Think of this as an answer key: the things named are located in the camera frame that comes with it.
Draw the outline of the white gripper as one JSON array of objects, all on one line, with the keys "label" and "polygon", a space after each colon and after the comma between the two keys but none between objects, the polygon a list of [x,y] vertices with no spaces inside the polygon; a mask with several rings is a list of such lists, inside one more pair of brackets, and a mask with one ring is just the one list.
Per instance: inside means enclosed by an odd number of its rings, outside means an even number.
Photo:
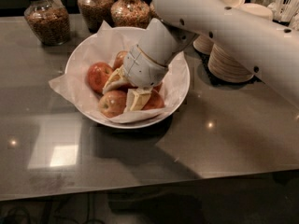
[{"label": "white gripper", "polygon": [[141,110],[151,97],[152,88],[159,85],[168,72],[134,45],[124,58],[123,66],[113,71],[103,88],[103,94],[130,83],[139,88],[127,92],[125,112]]}]

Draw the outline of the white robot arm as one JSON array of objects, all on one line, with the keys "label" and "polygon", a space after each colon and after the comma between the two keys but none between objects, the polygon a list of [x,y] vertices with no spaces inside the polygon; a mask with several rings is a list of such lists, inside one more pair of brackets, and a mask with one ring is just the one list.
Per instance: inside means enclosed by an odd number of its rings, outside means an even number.
[{"label": "white robot arm", "polygon": [[220,0],[152,0],[158,14],[127,53],[123,73],[140,88],[158,85],[174,57],[204,35],[299,106],[299,33]]}]

